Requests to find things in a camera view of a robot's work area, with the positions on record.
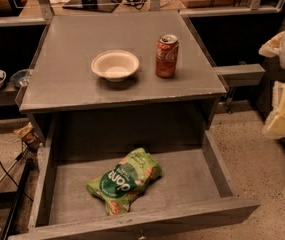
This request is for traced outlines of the green rice chip bag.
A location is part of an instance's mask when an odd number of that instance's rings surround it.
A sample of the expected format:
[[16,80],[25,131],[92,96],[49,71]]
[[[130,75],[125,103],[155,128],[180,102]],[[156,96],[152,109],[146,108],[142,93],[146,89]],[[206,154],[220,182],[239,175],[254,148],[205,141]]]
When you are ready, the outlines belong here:
[[101,199],[108,215],[128,213],[131,204],[162,174],[160,164],[143,148],[128,153],[115,167],[87,181],[87,190]]

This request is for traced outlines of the open grey top drawer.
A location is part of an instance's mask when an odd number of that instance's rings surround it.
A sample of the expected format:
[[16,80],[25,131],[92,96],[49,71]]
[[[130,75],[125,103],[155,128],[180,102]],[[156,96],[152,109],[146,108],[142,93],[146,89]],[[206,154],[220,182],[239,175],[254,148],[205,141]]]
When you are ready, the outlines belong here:
[[[137,146],[160,163],[162,177],[129,213],[109,216],[85,183]],[[240,223],[260,204],[237,197],[212,134],[178,119],[134,124],[68,116],[51,126],[39,158],[29,230],[9,240],[154,240]]]

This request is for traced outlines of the grey cabinet counter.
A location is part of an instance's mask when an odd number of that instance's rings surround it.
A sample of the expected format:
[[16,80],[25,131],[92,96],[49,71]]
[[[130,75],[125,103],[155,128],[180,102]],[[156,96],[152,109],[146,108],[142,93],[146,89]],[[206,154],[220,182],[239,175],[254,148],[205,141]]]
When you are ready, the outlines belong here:
[[[175,75],[156,75],[156,43],[179,43]],[[39,113],[144,103],[217,100],[225,88],[175,11],[55,16],[20,111]]]

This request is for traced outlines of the brown snack bag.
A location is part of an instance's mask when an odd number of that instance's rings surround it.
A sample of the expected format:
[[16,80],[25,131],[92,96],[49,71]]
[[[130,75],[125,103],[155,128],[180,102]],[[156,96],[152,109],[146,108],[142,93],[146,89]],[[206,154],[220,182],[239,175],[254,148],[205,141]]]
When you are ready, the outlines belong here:
[[22,128],[15,129],[14,133],[27,145],[31,151],[36,152],[39,149],[41,142],[31,123],[28,123]]

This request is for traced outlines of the grey side shelf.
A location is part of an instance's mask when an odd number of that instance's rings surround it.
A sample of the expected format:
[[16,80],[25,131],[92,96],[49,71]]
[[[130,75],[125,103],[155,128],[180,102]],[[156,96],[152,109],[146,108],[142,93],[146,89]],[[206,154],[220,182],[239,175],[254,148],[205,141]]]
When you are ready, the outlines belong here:
[[229,87],[258,85],[265,73],[260,64],[241,64],[214,68]]

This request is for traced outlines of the red soda can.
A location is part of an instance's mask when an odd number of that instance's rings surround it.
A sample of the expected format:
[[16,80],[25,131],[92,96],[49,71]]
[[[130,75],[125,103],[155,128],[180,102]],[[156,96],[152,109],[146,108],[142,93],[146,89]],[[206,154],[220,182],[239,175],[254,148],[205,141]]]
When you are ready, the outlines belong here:
[[179,42],[173,34],[164,34],[159,37],[156,46],[157,76],[170,78],[175,74],[178,58]]

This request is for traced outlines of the white paper bowl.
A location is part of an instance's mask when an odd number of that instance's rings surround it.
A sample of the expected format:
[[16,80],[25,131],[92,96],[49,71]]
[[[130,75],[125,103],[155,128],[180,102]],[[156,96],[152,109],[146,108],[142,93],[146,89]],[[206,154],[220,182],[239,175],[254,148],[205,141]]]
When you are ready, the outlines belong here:
[[97,55],[91,62],[94,74],[111,82],[121,82],[139,68],[139,59],[124,50],[110,50]]

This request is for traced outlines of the black monitor base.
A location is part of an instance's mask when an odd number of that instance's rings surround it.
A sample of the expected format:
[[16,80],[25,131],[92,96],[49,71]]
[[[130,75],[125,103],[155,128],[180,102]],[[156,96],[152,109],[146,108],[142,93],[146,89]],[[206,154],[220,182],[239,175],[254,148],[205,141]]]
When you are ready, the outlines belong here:
[[70,0],[66,2],[62,8],[112,13],[117,6],[118,4],[114,3],[112,0]]

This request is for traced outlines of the grey bowl on shelf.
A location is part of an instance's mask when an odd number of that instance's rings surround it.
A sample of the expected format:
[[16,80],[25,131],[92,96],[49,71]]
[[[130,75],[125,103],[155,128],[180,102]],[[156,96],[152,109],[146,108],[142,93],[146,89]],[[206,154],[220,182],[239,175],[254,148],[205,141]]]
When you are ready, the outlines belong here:
[[21,88],[27,86],[31,79],[32,73],[33,73],[32,69],[20,70],[11,76],[10,82],[15,88]]

